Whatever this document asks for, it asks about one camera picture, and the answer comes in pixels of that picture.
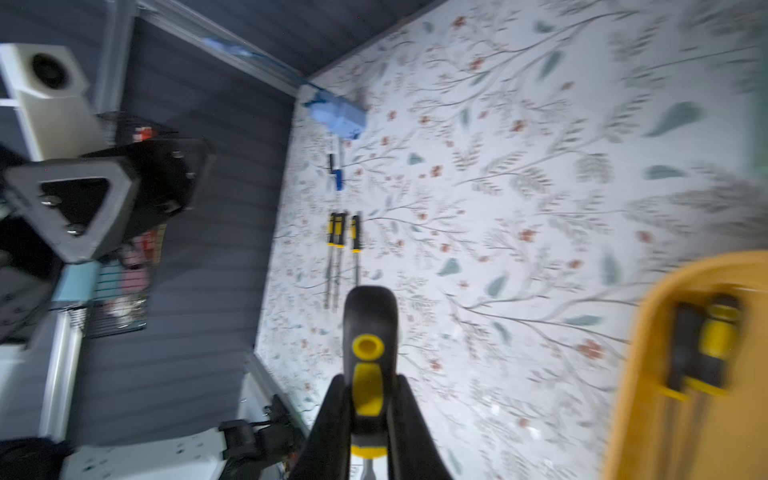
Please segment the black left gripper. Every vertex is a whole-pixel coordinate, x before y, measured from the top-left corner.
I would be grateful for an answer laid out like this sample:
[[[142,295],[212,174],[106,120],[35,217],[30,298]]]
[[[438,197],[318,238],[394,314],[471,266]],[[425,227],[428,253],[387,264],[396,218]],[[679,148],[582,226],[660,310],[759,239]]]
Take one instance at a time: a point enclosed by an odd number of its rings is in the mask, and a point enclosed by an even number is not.
[[[155,137],[87,157],[3,174],[11,204],[72,264],[98,260],[193,209],[212,172],[212,147],[202,138]]]

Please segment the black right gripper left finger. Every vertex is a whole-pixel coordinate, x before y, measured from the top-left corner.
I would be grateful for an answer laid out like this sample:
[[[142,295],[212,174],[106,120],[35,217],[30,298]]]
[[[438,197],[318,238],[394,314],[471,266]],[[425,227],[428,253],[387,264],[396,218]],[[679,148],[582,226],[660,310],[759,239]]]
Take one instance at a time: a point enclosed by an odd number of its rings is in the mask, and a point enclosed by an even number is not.
[[[326,392],[290,480],[346,480],[351,455],[352,400],[342,374]]]

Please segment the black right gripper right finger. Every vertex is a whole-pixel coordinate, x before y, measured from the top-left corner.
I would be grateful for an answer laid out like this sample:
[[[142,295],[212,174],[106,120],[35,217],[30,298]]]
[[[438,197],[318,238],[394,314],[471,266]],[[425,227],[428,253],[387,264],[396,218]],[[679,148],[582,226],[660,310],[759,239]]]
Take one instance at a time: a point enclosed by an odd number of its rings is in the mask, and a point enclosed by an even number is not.
[[[408,380],[398,375],[386,414],[390,479],[452,478],[440,457]]]

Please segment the file tool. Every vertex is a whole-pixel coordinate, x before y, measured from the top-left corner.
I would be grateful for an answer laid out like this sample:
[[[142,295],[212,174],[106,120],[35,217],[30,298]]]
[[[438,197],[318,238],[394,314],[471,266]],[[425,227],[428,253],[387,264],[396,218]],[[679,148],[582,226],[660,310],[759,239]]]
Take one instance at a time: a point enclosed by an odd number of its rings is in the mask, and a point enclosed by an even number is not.
[[[336,249],[336,234],[335,234],[336,217],[337,215],[335,212],[332,212],[330,214],[328,227],[327,227],[328,262],[327,262],[327,268],[326,268],[326,284],[325,284],[325,296],[324,296],[324,308],[326,310],[328,310],[330,307],[333,255],[334,255],[334,250]]]
[[[350,232],[352,237],[352,252],[354,261],[354,286],[357,287],[360,285],[361,280],[360,253],[362,251],[361,217],[358,214],[352,216]]]
[[[335,247],[337,250],[337,257],[335,262],[335,275],[333,283],[333,297],[332,297],[332,309],[334,312],[338,310],[339,306],[339,292],[342,272],[342,259],[344,253],[344,247],[346,242],[346,223],[348,212],[343,211],[336,215],[335,222]]]
[[[351,452],[374,479],[373,461],[387,455],[386,414],[395,384],[398,306],[391,290],[357,286],[343,313],[344,378],[352,400]]]

